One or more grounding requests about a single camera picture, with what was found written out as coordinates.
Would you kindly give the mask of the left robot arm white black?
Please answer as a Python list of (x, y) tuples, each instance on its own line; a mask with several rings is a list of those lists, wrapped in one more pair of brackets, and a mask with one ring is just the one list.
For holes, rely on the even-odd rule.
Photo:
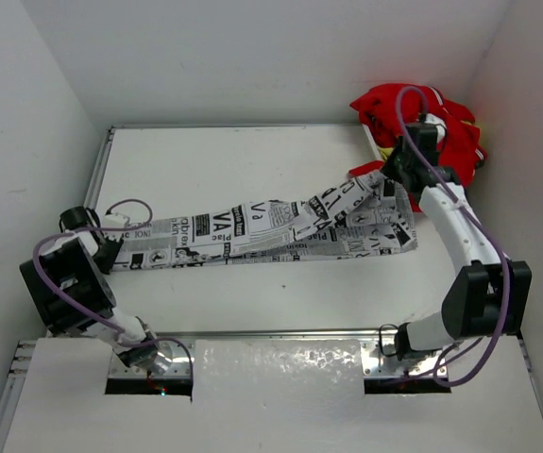
[(124, 244), (126, 233), (153, 219), (133, 224), (112, 205), (104, 217), (87, 207), (59, 216), (59, 233), (41, 240), (19, 270), (44, 325), (55, 336), (90, 337), (109, 344), (127, 368), (152, 372), (160, 349), (145, 322), (120, 311), (105, 276)]

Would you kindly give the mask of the newspaper print trousers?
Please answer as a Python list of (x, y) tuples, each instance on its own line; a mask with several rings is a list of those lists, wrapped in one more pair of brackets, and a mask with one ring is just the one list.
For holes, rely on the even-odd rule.
[(307, 200), (248, 202), (128, 232), (116, 271), (347, 260), (417, 247), (408, 195), (378, 171)]

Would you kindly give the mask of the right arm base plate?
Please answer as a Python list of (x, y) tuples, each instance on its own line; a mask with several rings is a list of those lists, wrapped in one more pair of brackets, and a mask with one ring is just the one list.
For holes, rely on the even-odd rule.
[(392, 341), (383, 340), (380, 346), (377, 337), (361, 340), (360, 346), (363, 376), (372, 380), (432, 377), (439, 356), (438, 351), (433, 351), (400, 361), (397, 357), (388, 357), (394, 350)]

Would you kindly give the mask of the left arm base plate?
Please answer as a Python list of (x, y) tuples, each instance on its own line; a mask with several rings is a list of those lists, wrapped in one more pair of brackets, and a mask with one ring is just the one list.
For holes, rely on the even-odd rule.
[(195, 341), (179, 339), (179, 344), (165, 341), (158, 346), (129, 350), (110, 359), (109, 378), (189, 379), (195, 361)]

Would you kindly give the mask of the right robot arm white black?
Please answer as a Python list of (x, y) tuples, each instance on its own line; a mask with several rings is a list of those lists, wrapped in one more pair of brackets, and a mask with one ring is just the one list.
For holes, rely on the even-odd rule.
[(489, 238), (469, 205), (456, 172), (438, 163), (437, 127), (406, 125), (382, 173), (401, 184), (432, 222), (446, 247), (455, 279), (438, 312), (404, 323), (395, 335), (398, 360), (419, 358), (468, 339), (517, 335), (532, 270), (510, 260)]

